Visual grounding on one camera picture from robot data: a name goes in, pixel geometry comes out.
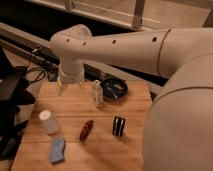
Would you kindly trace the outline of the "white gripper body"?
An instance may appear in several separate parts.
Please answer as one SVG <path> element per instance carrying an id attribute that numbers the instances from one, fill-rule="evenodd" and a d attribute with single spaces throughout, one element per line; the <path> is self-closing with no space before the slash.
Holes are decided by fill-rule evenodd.
<path id="1" fill-rule="evenodd" d="M 84 68 L 82 65 L 69 66 L 59 65 L 58 77 L 62 84 L 75 84 L 84 80 Z"/>

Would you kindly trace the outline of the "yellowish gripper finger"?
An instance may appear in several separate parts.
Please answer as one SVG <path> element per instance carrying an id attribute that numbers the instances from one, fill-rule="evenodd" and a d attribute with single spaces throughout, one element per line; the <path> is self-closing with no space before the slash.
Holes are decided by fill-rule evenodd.
<path id="1" fill-rule="evenodd" d="M 78 83 L 79 87 L 83 90 L 84 89 L 84 86 L 83 86 L 83 83 L 82 82 L 79 82 Z"/>
<path id="2" fill-rule="evenodd" d="M 57 87 L 58 87 L 58 95 L 61 95 L 64 89 L 64 85 L 62 84 L 60 78 L 57 78 Z"/>

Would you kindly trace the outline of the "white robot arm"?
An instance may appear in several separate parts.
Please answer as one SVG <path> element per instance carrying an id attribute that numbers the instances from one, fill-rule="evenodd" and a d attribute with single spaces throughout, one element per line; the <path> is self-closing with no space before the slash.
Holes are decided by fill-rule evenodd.
<path id="1" fill-rule="evenodd" d="M 213 171 L 213 28 L 94 36 L 78 24 L 55 32 L 50 49 L 63 84 L 77 60 L 166 78 L 142 129 L 142 170 Z"/>

